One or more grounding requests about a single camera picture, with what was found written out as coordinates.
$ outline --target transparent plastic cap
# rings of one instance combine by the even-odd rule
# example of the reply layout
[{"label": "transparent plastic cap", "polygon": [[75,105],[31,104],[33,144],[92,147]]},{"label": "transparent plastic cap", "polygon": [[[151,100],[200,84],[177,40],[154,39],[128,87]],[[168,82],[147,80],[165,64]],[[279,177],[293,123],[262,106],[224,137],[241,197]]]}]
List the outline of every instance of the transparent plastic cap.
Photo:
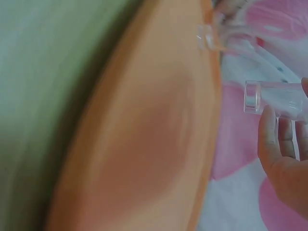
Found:
[{"label": "transparent plastic cap", "polygon": [[244,93],[244,112],[258,114],[260,110],[260,85],[257,81],[246,81]]}]

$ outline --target green fabric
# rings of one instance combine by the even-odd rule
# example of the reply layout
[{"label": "green fabric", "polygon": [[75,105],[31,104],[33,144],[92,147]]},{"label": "green fabric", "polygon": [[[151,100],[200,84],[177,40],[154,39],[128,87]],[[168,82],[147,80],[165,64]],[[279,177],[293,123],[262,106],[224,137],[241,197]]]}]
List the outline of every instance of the green fabric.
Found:
[{"label": "green fabric", "polygon": [[141,0],[0,0],[0,230],[42,230],[80,112]]}]

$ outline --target blurry orange object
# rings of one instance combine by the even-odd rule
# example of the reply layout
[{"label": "blurry orange object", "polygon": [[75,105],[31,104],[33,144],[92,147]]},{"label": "blurry orange object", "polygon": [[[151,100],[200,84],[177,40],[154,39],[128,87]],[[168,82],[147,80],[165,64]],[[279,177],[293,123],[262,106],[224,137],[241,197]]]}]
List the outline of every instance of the blurry orange object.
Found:
[{"label": "blurry orange object", "polygon": [[83,115],[47,231],[194,231],[218,132],[210,0],[146,0]]}]

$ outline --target clear plastic tube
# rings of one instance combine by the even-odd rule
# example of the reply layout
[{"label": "clear plastic tube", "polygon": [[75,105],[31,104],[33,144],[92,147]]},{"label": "clear plastic tube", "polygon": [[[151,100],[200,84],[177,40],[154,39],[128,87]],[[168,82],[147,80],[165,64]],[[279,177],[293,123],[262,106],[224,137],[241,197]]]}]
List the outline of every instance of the clear plastic tube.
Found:
[{"label": "clear plastic tube", "polygon": [[308,98],[300,83],[246,81],[244,112],[260,115],[266,105],[277,117],[308,122]]}]

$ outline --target finger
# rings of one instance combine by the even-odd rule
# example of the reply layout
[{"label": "finger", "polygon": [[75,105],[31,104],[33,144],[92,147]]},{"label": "finger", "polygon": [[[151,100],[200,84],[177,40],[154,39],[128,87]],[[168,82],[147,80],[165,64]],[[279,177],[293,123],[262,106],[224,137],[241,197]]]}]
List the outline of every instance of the finger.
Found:
[{"label": "finger", "polygon": [[271,168],[282,158],[279,148],[277,120],[273,109],[264,108],[258,129],[258,156],[267,176],[271,176]]},{"label": "finger", "polygon": [[288,156],[295,159],[291,120],[284,118],[279,119],[278,141],[282,156]]},{"label": "finger", "polygon": [[299,150],[299,159],[308,160],[308,128],[301,122],[295,122],[296,140]]},{"label": "finger", "polygon": [[302,88],[308,97],[308,78],[302,78]]}]

